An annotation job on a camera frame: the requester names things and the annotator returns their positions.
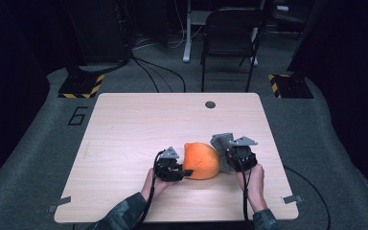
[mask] orange object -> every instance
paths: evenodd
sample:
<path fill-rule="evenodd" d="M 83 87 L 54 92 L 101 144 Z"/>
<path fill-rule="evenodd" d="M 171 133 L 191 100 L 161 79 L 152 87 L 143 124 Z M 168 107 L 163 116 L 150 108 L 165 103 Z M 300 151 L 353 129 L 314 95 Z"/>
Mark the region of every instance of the orange object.
<path fill-rule="evenodd" d="M 184 145 L 183 170 L 193 170 L 190 179 L 209 179 L 219 173 L 219 154 L 204 143 L 186 143 Z"/>

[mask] wooden tabletop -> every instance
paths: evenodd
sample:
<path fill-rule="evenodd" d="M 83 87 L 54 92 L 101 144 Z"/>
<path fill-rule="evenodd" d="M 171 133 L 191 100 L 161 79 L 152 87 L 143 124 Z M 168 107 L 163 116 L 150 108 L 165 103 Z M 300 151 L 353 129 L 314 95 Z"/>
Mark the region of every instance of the wooden tabletop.
<path fill-rule="evenodd" d="M 173 147 L 182 164 L 185 143 L 210 144 L 214 134 L 226 132 L 259 143 L 251 148 L 264 166 L 267 205 L 277 219 L 296 219 L 295 203 L 282 201 L 292 192 L 257 94 L 106 93 L 97 100 L 61 196 L 71 202 L 57 207 L 55 221 L 102 219 L 140 192 L 158 151 Z M 242 190 L 233 174 L 220 172 L 168 188 L 152 201 L 145 221 L 226 220 L 243 220 Z"/>

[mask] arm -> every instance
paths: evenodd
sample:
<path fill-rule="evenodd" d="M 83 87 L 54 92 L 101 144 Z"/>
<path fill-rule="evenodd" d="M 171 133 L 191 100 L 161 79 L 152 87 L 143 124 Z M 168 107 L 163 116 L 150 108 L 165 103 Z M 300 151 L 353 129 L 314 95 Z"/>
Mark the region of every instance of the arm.
<path fill-rule="evenodd" d="M 253 223 L 256 230 L 278 230 L 279 224 L 267 208 L 264 197 L 264 178 L 265 170 L 263 166 L 257 164 L 250 171 L 245 172 L 246 177 L 250 176 L 249 184 L 247 186 L 247 199 L 253 209 Z M 241 172 L 236 173 L 236 177 L 244 190 L 243 177 Z"/>
<path fill-rule="evenodd" d="M 103 219 L 90 225 L 87 230 L 128 230 L 132 229 L 145 211 L 150 196 L 153 169 L 149 169 L 142 191 L 118 203 Z M 153 198 L 159 197 L 165 189 L 175 182 L 165 182 L 158 178 L 154 183 Z"/>

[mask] chair backrest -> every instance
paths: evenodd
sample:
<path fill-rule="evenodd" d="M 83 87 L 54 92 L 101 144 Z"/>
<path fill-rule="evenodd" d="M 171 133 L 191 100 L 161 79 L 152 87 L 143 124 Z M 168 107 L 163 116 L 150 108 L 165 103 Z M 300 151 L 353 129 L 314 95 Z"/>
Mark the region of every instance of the chair backrest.
<path fill-rule="evenodd" d="M 256 8 L 220 8 L 207 17 L 206 30 L 211 27 L 243 27 L 252 29 L 265 25 L 267 14 Z"/>

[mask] dark background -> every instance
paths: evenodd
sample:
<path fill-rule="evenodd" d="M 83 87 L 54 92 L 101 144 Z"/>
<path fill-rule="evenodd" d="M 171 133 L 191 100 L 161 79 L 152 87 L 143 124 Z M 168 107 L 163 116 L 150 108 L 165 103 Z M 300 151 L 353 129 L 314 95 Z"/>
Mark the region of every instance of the dark background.
<path fill-rule="evenodd" d="M 60 1 L 0 0 L 0 167 L 44 104 L 46 76 L 70 63 L 86 64 Z M 368 2 L 317 0 L 289 70 L 321 89 L 340 141 L 368 179 Z"/>

